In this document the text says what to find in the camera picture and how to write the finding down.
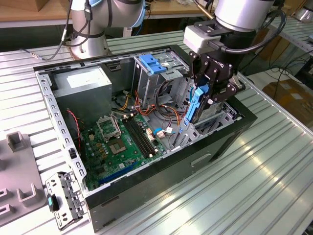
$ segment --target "green motherboard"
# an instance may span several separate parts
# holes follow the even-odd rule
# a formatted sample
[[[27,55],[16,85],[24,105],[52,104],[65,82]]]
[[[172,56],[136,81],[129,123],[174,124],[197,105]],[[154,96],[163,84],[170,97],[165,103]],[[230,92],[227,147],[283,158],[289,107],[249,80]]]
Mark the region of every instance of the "green motherboard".
[[[101,184],[107,183],[129,171],[145,165],[166,153],[164,147],[158,140],[148,140],[146,129],[149,128],[143,117],[138,114],[133,117],[138,125],[138,130],[141,130],[146,140],[155,150],[153,156],[145,156],[142,151],[142,146],[138,147],[134,140],[134,132],[130,133],[130,128],[126,128],[123,119],[117,120],[121,135],[104,141],[103,134],[111,133],[115,130],[114,125],[109,122],[100,124],[102,133],[98,125],[82,131],[83,144],[85,145],[85,157],[82,158],[87,171],[85,178],[86,185],[89,190],[98,188]]]

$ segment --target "black cable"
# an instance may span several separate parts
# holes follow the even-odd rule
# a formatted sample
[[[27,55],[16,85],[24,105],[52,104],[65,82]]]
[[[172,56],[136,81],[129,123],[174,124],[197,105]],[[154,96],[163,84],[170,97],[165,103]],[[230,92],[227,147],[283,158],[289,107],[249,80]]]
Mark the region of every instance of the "black cable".
[[[248,47],[245,49],[231,49],[231,48],[227,48],[226,46],[222,46],[222,51],[224,51],[225,53],[230,53],[230,54],[246,54],[249,51],[256,50],[256,49],[266,46],[270,41],[276,38],[285,27],[285,24],[287,22],[286,13],[280,10],[279,16],[281,18],[280,24],[277,30],[268,39],[265,39],[264,41],[258,43],[257,45],[254,45],[252,47]]]
[[[272,51],[272,53],[271,53],[271,55],[269,57],[269,62],[268,62],[270,68],[275,64],[275,62],[279,59],[279,57],[281,57],[281,55],[287,50],[288,47],[289,47],[289,45],[286,46],[286,48],[279,54],[279,56],[274,60],[274,62],[272,64],[270,64],[270,61],[272,60],[272,56],[274,54],[275,49]]]
[[[278,79],[276,78],[276,77],[273,77],[272,75],[270,75],[268,72],[266,72],[266,71],[264,71],[268,76],[270,76],[271,78],[273,78],[273,79],[275,79],[276,81],[278,81]]]
[[[81,46],[82,44],[84,44],[88,40],[89,36],[90,36],[90,21],[88,21],[88,29],[87,29],[87,36],[86,36],[86,38],[82,42],[80,42],[79,44],[67,45],[67,46],[68,47],[78,47],[78,46]]]
[[[73,39],[77,38],[83,32],[83,30],[87,27],[87,25],[88,25],[88,20],[86,19],[84,26],[77,32],[77,34],[74,33]]]
[[[307,54],[310,54],[310,53],[312,53],[312,52],[313,52],[313,50],[310,50],[310,51],[308,51],[308,52],[306,52],[306,53],[304,53],[304,54],[302,54],[302,55],[300,55],[300,56],[294,58],[293,60],[291,60],[291,61],[284,67],[284,69],[281,71],[281,73],[280,73],[280,75],[279,75],[279,77],[278,77],[278,80],[277,80],[277,83],[276,83],[276,87],[275,87],[275,93],[274,93],[274,96],[273,96],[273,100],[275,100],[275,98],[276,98],[277,90],[278,90],[278,85],[279,85],[279,81],[280,81],[281,76],[283,75],[283,71],[286,70],[286,69],[288,68],[288,66],[289,66],[292,62],[294,62],[294,61],[296,61],[297,59],[301,58],[302,56],[307,55]]]
[[[265,47],[263,47],[262,50],[260,50],[258,53],[256,53],[256,54],[254,55],[254,57],[253,57],[245,66],[243,66],[242,69],[240,69],[240,71],[243,72],[245,68],[248,68],[248,67],[251,65],[251,63],[256,59],[256,57],[258,57],[259,54],[261,54],[261,52],[262,52],[264,49],[265,49]]]
[[[209,9],[210,4],[213,3],[213,0],[208,0],[206,5],[205,5],[205,9]]]
[[[31,53],[31,55],[37,59],[41,59],[41,60],[44,60],[44,61],[49,61],[49,60],[52,60],[54,57],[56,57],[56,55],[59,53],[62,45],[63,45],[63,42],[64,42],[64,39],[65,39],[65,36],[66,36],[66,32],[67,32],[67,27],[68,27],[68,21],[69,21],[69,14],[70,14],[70,9],[72,7],[72,4],[73,4],[73,0],[70,0],[69,1],[69,7],[68,7],[68,10],[67,10],[67,20],[66,20],[66,23],[65,23],[65,27],[64,27],[64,30],[63,30],[63,35],[62,35],[62,38],[61,38],[61,41],[60,41],[60,44],[57,48],[57,50],[55,51],[55,53],[49,57],[49,58],[44,58],[40,55],[37,55],[35,53]]]

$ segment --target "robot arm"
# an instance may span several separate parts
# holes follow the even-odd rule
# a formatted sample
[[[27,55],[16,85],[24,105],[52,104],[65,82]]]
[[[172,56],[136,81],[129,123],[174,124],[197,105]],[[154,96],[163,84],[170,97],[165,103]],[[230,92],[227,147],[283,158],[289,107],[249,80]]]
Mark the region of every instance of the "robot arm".
[[[245,89],[236,77],[244,54],[265,46],[286,23],[284,12],[277,10],[272,13],[282,18],[279,30],[269,39],[251,47],[256,30],[264,23],[273,4],[274,0],[220,0],[215,18],[186,28],[184,43],[193,50],[189,55],[192,61],[191,78],[196,89],[186,121],[197,123],[212,104]]]
[[[77,47],[72,47],[72,53],[77,58],[89,58],[109,53],[104,35],[107,27],[138,27],[145,15],[144,0],[89,0],[92,11],[90,29],[85,27],[85,0],[73,0],[71,15],[74,33],[78,35],[71,45],[82,43],[89,30],[88,39]]]

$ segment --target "motherboard chip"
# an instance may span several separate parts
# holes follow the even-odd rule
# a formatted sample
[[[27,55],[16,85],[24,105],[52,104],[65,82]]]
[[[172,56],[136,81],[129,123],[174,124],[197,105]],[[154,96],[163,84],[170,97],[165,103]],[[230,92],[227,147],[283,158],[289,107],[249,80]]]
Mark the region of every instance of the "motherboard chip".
[[[121,139],[109,142],[109,147],[114,155],[126,150],[126,146]]]

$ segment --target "yellow cable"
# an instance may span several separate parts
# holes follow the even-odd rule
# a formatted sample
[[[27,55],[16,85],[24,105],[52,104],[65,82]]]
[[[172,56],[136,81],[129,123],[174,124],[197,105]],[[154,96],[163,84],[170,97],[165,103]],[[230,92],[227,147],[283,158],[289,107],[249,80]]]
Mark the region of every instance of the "yellow cable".
[[[125,104],[124,104],[124,106],[123,106],[122,108],[120,108],[119,110],[124,110],[124,109],[127,108],[127,105],[128,105],[128,98],[129,98],[129,96],[126,96]]]

